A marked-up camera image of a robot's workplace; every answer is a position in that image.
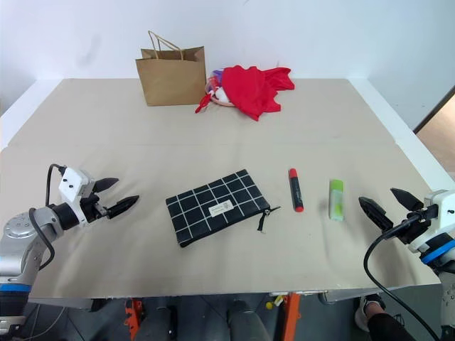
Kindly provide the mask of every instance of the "paper bag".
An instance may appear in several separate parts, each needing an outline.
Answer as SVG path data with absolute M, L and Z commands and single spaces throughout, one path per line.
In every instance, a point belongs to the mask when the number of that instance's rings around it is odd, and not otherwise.
M 154 49 L 141 49 L 142 59 L 136 59 L 147 105 L 199 104 L 205 96 L 204 47 L 182 50 L 151 31 L 149 35 Z M 171 50 L 162 51 L 160 43 Z

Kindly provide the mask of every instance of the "orange table leg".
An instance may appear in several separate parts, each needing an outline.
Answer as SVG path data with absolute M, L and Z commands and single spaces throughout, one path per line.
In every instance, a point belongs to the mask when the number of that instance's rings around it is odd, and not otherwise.
M 134 341 L 144 314 L 142 301 L 138 298 L 128 298 L 125 303 L 125 313 L 127 314 L 127 319 L 124 324 L 129 328 L 129 339 Z
M 284 330 L 282 334 L 282 341 L 294 341 L 296 334 L 297 320 L 301 318 L 300 311 L 300 295 L 290 293 L 284 297 Z

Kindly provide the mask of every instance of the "beige table surface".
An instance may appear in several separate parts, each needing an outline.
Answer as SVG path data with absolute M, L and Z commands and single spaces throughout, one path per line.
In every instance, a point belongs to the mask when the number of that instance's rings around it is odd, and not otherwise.
M 102 194 L 111 205 L 140 194 L 113 220 L 68 231 L 55 261 L 39 273 L 33 297 L 162 296 L 194 293 L 370 288 L 365 250 L 379 229 L 358 197 L 388 216 L 405 216 L 389 191 L 429 189 L 375 114 L 346 80 L 296 80 L 282 111 L 255 122 L 211 104 L 147 107 L 138 80 L 64 80 L 1 153 L 1 226 L 44 203 L 56 162 L 96 178 L 120 178 Z M 292 209 L 287 171 L 295 167 L 306 206 Z M 272 206 L 256 231 L 249 218 L 184 249 L 164 200 L 246 168 Z M 345 222 L 328 218 L 328 182 L 345 183 Z M 51 202 L 60 202 L 56 173 Z M 378 247 L 372 271 L 388 286 L 436 283 L 398 241 Z

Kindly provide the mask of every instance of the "white wall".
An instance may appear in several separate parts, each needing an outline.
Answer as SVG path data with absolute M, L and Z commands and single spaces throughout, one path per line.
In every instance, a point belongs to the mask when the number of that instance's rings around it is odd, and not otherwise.
M 452 0 L 0 1 L 6 105 L 34 79 L 137 77 L 148 29 L 182 48 L 204 45 L 208 70 L 286 65 L 293 77 L 370 77 L 412 127 L 454 79 L 446 37 L 455 23 L 438 24 L 455 13 Z

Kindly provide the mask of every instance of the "green highlighter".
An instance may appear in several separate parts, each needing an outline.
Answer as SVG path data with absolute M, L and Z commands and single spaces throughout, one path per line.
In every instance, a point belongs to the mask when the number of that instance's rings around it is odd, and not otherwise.
M 343 181 L 330 180 L 328 197 L 328 216 L 332 220 L 342 222 L 343 212 Z

